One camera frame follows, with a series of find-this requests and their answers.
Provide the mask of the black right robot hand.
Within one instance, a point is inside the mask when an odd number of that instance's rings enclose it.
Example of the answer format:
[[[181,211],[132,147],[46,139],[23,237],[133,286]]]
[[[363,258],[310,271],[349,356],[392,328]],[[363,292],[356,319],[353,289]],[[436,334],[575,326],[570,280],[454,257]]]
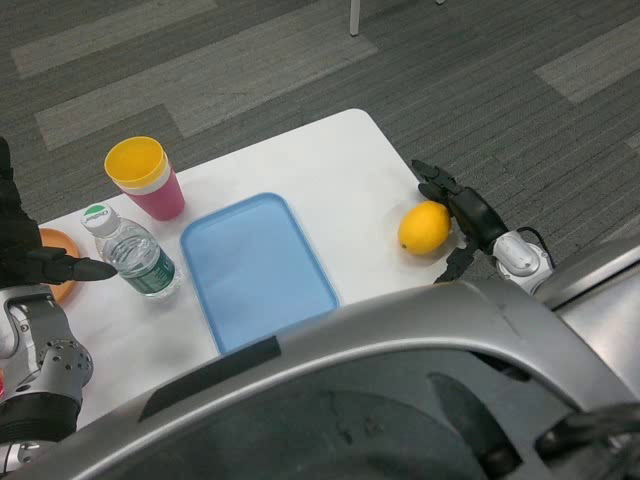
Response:
[[[446,259],[446,270],[435,284],[459,279],[474,261],[475,252],[491,256],[496,240],[508,232],[502,218],[473,188],[462,186],[446,170],[422,160],[412,160],[411,168],[420,178],[419,192],[443,205],[456,220],[465,247],[456,247]]]

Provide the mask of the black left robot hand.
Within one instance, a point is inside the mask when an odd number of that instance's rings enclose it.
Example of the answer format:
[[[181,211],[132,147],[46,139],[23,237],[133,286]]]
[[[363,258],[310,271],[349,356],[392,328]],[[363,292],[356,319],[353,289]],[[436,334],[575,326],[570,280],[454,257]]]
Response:
[[[101,281],[117,274],[98,260],[76,258],[64,248],[45,247],[38,224],[23,210],[14,181],[9,144],[1,140],[1,287],[67,281]]]

